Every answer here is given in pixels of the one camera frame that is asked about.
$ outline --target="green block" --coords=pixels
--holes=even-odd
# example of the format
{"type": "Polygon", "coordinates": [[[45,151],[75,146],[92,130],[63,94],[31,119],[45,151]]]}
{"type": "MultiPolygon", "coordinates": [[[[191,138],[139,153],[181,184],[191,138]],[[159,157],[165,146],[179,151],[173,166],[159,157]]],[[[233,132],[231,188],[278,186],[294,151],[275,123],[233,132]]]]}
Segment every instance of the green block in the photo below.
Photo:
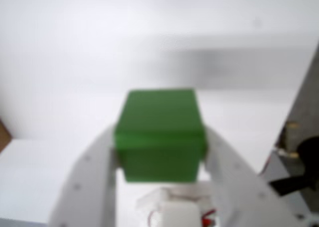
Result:
{"type": "Polygon", "coordinates": [[[115,144],[127,181],[196,181],[206,139],[194,91],[131,91],[115,144]]]}

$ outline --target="white background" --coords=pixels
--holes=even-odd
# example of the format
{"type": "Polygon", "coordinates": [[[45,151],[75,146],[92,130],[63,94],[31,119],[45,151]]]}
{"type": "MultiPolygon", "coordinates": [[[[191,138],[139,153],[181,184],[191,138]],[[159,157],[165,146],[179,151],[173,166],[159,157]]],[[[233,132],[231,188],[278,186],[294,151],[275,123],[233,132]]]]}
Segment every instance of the white background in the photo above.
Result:
{"type": "Polygon", "coordinates": [[[0,0],[0,116],[16,139],[0,218],[47,221],[130,89],[197,88],[204,122],[259,171],[315,51],[317,1],[0,0]]]}

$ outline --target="white wall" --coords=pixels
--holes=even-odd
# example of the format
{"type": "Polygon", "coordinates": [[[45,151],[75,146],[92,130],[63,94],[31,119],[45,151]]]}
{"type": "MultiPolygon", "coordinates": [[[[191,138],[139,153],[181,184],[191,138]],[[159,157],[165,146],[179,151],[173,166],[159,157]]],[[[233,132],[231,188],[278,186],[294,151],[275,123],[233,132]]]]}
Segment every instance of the white wall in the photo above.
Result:
{"type": "Polygon", "coordinates": [[[114,91],[296,90],[318,9],[317,0],[0,0],[1,118],[16,138],[77,136],[116,120],[114,91]],[[114,113],[98,107],[107,97],[114,113]]]}

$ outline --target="wooden edge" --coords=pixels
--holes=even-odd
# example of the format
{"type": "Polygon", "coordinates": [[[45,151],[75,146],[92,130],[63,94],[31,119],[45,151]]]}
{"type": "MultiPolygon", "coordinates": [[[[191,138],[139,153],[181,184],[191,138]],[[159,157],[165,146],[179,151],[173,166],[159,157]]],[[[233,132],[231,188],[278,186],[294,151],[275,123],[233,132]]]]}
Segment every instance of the wooden edge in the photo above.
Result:
{"type": "Polygon", "coordinates": [[[0,120],[0,152],[10,143],[12,137],[0,120]]]}

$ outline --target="wire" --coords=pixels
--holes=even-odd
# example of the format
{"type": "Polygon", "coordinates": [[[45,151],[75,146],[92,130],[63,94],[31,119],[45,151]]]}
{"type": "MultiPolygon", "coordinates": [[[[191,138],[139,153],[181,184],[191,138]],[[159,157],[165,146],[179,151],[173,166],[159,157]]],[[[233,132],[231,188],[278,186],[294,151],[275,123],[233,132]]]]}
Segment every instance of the wire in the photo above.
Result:
{"type": "Polygon", "coordinates": [[[214,214],[214,213],[216,213],[216,210],[215,210],[215,209],[210,210],[210,211],[206,212],[205,214],[203,214],[203,215],[201,216],[201,218],[204,219],[204,218],[206,218],[207,216],[212,215],[212,214],[214,214]]]}
{"type": "Polygon", "coordinates": [[[209,227],[212,224],[211,219],[202,219],[201,221],[203,227],[209,227]]]}
{"type": "Polygon", "coordinates": [[[152,216],[156,211],[151,211],[148,216],[148,227],[151,227],[152,216]]]}

